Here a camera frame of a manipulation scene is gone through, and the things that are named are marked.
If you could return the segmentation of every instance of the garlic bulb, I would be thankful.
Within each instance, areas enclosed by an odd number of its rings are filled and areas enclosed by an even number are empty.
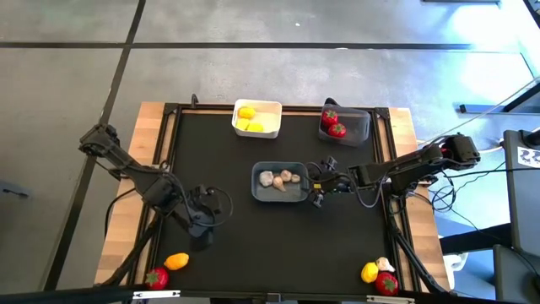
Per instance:
[[[273,178],[273,183],[272,185],[276,188],[276,189],[279,189],[280,191],[282,192],[286,192],[287,190],[285,190],[285,187],[284,187],[284,180],[280,177],[280,176],[276,176]]]
[[[284,182],[290,182],[290,178],[293,176],[293,174],[290,171],[283,170],[281,171],[280,176]]]
[[[270,185],[272,185],[272,182],[273,182],[273,174],[271,171],[263,171],[260,175],[259,175],[259,182],[261,183],[261,185],[263,187],[268,187]]]
[[[300,176],[297,175],[297,174],[293,174],[293,175],[290,177],[290,181],[291,181],[291,182],[300,182]]]

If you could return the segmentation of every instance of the bowl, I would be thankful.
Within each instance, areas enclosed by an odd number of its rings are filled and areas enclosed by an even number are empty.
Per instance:
[[[284,182],[286,192],[273,186],[263,187],[259,182],[259,175],[263,171],[271,171],[278,176],[283,170],[288,170],[300,176],[300,182]],[[310,183],[305,178],[307,168],[299,162],[259,161],[251,170],[251,194],[261,202],[298,203],[307,199]]]
[[[255,116],[250,119],[250,122],[261,123],[263,132],[252,132],[241,130],[236,127],[238,119],[238,110],[241,107],[249,106],[255,109]],[[253,138],[276,138],[281,127],[281,111],[282,106],[277,101],[264,100],[244,100],[240,99],[235,102],[235,111],[233,112],[232,126],[239,136]]]

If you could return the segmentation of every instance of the concrete floor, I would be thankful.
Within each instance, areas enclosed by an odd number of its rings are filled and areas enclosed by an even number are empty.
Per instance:
[[[135,0],[4,0],[0,42],[124,41],[136,7]],[[483,22],[476,22],[479,15]],[[408,107],[417,136],[427,139],[470,117],[456,114],[456,104],[494,104],[532,79],[506,22],[494,5],[419,0],[151,1],[135,41],[473,43],[478,49],[133,50],[111,124],[127,147],[141,101],[188,102],[197,93],[208,103],[319,105],[332,96],[345,106]],[[33,193],[26,200],[0,196],[0,271],[11,274],[0,279],[0,293],[41,286],[82,165],[78,138],[100,115],[120,52],[0,48],[0,180]],[[537,117],[485,117],[458,131],[481,149],[508,128],[539,124]],[[479,169],[503,159],[500,152],[487,155]],[[487,184],[497,190],[482,192]],[[60,288],[92,284],[116,186],[96,169]],[[456,210],[482,227],[507,221],[504,174],[464,188]],[[452,214],[438,216],[469,225]]]

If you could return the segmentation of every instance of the red strawberry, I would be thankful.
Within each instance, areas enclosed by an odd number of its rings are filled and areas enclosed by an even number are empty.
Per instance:
[[[375,288],[382,296],[395,296],[398,291],[396,278],[387,272],[380,272],[375,280]]]
[[[146,280],[144,281],[150,290],[163,290],[167,282],[169,282],[169,274],[163,267],[152,269],[146,274]]]

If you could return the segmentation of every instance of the black cable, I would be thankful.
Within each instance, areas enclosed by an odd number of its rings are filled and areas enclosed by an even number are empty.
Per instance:
[[[500,163],[500,165],[498,165],[497,167],[495,167],[494,170],[499,169],[499,168],[500,168],[502,165],[504,165],[504,164],[505,164],[505,162],[503,161],[502,163]],[[471,183],[471,182],[475,182],[475,181],[477,181],[479,178],[485,177],[485,176],[487,176],[487,175],[488,175],[489,173],[491,173],[491,172],[492,172],[492,171],[486,172],[486,173],[482,174],[481,176],[477,176],[476,178],[472,179],[471,181],[465,182],[463,185],[461,185],[461,186],[455,191],[455,194],[457,194],[460,190],[462,190],[467,184],[469,184],[469,183]],[[439,201],[439,200],[441,200],[441,199],[443,199],[443,198],[448,197],[450,194],[452,194],[452,192],[449,192],[449,193],[443,193],[443,194],[444,194],[444,196],[443,196],[443,197],[437,198],[437,199],[435,200],[435,202],[436,202],[436,201]]]
[[[96,164],[98,164],[98,166],[100,166],[101,168],[103,168],[105,171],[109,171],[109,168],[103,166],[103,164],[101,164],[99,161],[95,161]]]
[[[505,164],[505,162],[503,161],[503,162],[500,163],[500,165],[498,165],[494,170],[499,169],[499,168],[500,168],[502,165],[504,165],[504,164]],[[485,173],[485,174],[482,174],[481,176],[476,176],[476,178],[472,179],[471,181],[465,182],[463,185],[461,185],[461,186],[456,190],[456,194],[457,194],[460,190],[462,190],[467,184],[469,184],[469,183],[471,183],[471,182],[475,182],[475,181],[477,181],[479,178],[484,177],[484,176],[487,176],[489,173],[491,173],[491,171],[490,171],[490,172],[487,172],[487,173]]]
[[[209,187],[208,190],[216,190],[218,192],[221,192],[222,194],[225,194],[225,196],[227,197],[227,199],[229,200],[229,206],[230,206],[230,209],[229,209],[229,215],[222,221],[220,221],[219,223],[215,223],[215,224],[206,224],[206,223],[201,223],[201,222],[197,222],[195,220],[192,219],[192,222],[195,224],[195,225],[200,225],[202,227],[217,227],[217,226],[220,226],[220,225],[223,225],[232,215],[233,215],[233,211],[235,209],[235,206],[233,205],[233,199],[232,197],[223,189],[220,189],[218,187]]]
[[[474,174],[492,173],[492,172],[513,172],[513,171],[530,171],[530,170],[540,170],[540,168],[515,168],[515,169],[500,169],[500,170],[475,171],[475,172],[463,173],[463,174],[456,175],[456,176],[449,176],[449,178],[456,178],[456,177],[470,176],[470,175],[474,175]]]
[[[116,202],[118,202],[121,198],[125,197],[129,193],[132,193],[135,191],[135,188],[131,188],[124,193],[118,195],[115,199],[112,200],[112,202],[109,204],[109,207],[107,208],[107,212],[105,213],[105,237],[107,237],[107,231],[109,230],[109,216],[111,215],[112,207]]]
[[[319,173],[322,173],[321,167],[320,167],[317,163],[315,163],[315,162],[313,162],[313,161],[310,161],[310,162],[308,162],[308,163],[305,163],[305,165],[306,165],[306,166],[307,166],[307,165],[312,165],[312,166],[314,166],[315,168],[317,168],[317,170],[319,171]]]
[[[113,176],[119,176],[120,178],[126,178],[126,179],[129,178],[128,176],[123,176],[123,175],[121,175],[121,174],[118,174],[118,175],[117,175],[117,174],[112,173],[112,169],[109,169],[109,168],[103,166],[103,164],[101,164],[101,163],[100,163],[99,161],[97,161],[97,160],[95,161],[95,163],[98,164],[98,166],[100,166],[101,168],[103,168],[105,171],[109,172],[109,174],[111,174],[111,175],[113,175]]]
[[[453,213],[455,213],[456,215],[458,215],[459,217],[461,217],[462,219],[466,220],[469,224],[471,224],[472,228],[474,228],[474,230],[476,230],[478,233],[480,234],[483,234],[485,236],[489,236],[493,239],[495,239],[496,241],[498,242],[503,242],[499,237],[497,236],[494,236],[494,235],[491,235],[489,233],[486,233],[484,231],[481,231],[480,229],[478,229],[478,227],[476,227],[476,225],[474,225],[474,223],[472,221],[470,221],[470,219],[466,218],[465,216],[461,215],[460,213],[458,213],[457,211],[455,211],[454,209],[450,208],[450,211],[452,211]],[[525,264],[528,264],[528,266],[531,268],[531,270],[534,272],[534,274],[536,276],[540,276],[540,274],[538,273],[537,269],[534,267],[534,265],[531,263],[531,261],[529,261],[527,258],[525,258],[525,256],[523,254],[521,254],[521,252],[518,252],[515,248],[508,248],[510,249],[513,253],[515,253],[517,256],[519,256],[521,258],[522,261],[525,261]]]

